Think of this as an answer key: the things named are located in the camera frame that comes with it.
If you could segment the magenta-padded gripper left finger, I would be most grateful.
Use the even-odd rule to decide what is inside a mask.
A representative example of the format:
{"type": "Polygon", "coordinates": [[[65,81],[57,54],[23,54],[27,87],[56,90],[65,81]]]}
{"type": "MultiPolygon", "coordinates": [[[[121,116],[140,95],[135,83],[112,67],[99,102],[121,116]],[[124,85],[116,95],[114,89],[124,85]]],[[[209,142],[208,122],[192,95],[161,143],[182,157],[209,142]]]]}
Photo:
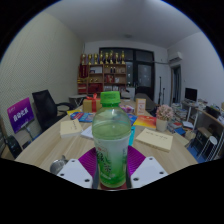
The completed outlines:
{"type": "Polygon", "coordinates": [[[99,171],[96,149],[90,149],[79,159],[70,159],[58,176],[81,187],[97,189],[99,171]]]}

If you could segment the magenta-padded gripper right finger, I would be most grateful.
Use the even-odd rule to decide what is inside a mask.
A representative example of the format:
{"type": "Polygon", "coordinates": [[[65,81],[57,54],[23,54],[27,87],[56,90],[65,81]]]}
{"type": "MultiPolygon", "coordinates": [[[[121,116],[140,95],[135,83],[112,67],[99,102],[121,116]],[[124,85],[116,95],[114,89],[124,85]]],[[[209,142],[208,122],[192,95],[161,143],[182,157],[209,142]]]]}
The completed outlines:
{"type": "Polygon", "coordinates": [[[168,173],[153,156],[145,157],[134,147],[128,147],[126,175],[128,188],[140,188],[167,175],[168,173]]]}

